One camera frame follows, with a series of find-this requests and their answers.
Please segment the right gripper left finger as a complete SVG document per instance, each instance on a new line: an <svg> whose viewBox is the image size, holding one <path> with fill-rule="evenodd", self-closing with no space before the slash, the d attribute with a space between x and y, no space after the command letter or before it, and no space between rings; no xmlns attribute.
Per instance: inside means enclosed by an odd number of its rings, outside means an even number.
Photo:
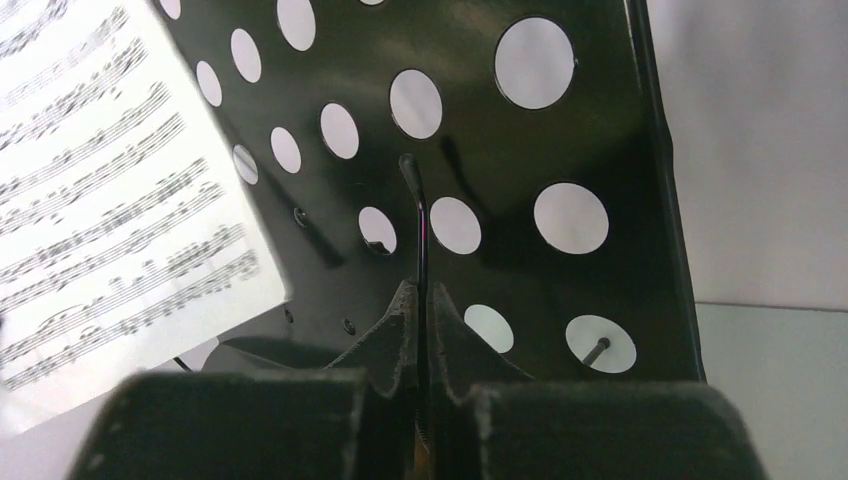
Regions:
<svg viewBox="0 0 848 480"><path fill-rule="evenodd" d="M416 286L320 369L148 373L96 418L73 479L404 479L414 468Z"/></svg>

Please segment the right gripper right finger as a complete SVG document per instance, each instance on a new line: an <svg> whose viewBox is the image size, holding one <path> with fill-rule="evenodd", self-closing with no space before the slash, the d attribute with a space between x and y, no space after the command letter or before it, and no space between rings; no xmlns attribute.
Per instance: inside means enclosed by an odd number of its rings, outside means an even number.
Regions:
<svg viewBox="0 0 848 480"><path fill-rule="evenodd" d="M548 382L430 289L435 479L764 479L739 411L695 382Z"/></svg>

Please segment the black music stand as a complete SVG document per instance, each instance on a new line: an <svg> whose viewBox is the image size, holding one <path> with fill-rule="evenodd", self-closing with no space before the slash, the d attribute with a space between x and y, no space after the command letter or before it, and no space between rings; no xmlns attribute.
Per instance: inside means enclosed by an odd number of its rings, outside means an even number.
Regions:
<svg viewBox="0 0 848 480"><path fill-rule="evenodd" d="M565 340L596 314L635 343L627 380L701 380L672 144L642 1L316 1L286 41L273 1L184 1L165 24L219 79L214 114L258 166L249 188L291 299L224 333L208 370L320 368L416 275L426 199L468 205L473 253L429 243L458 310L502 314L507 359L597 380Z"/></svg>

